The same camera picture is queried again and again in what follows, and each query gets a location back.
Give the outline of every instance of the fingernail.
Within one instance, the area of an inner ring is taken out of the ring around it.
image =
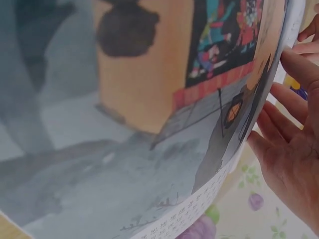
[[[292,52],[293,50],[292,50],[292,48],[291,48],[291,47],[289,47],[289,46],[285,46],[284,51]]]

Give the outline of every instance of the hand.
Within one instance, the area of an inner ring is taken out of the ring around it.
[[[319,13],[319,3],[314,7],[316,13]],[[297,44],[293,47],[294,52],[306,57],[308,60],[319,61],[319,14],[317,14],[310,25],[299,33],[298,41],[302,42],[314,35],[312,42]]]
[[[291,49],[281,62],[307,90],[308,102],[280,84],[271,94],[304,128],[267,102],[257,120],[263,137],[253,131],[248,143],[268,186],[319,236],[319,67]]]

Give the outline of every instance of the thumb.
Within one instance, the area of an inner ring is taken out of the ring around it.
[[[293,47],[293,51],[297,54],[319,53],[319,42],[297,44]]]
[[[286,72],[308,93],[308,114],[319,139],[319,67],[289,48],[282,53],[281,62]]]
[[[306,27],[301,33],[299,33],[298,41],[304,41],[308,37],[314,35],[317,32],[318,29],[318,22],[319,22],[319,15],[317,14],[312,22],[309,24],[308,27]]]

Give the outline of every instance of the dark blob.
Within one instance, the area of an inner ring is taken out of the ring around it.
[[[112,9],[102,17],[97,40],[112,57],[134,57],[147,53],[153,45],[159,15],[139,6],[136,0],[107,0]]]
[[[45,82],[45,51],[61,23],[74,11],[73,3],[58,5],[56,0],[17,0],[15,3],[17,39],[37,92]]]

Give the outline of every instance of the colorful painting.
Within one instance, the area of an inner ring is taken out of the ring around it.
[[[263,0],[195,1],[192,43],[197,47],[191,45],[186,87],[253,61],[262,8]]]

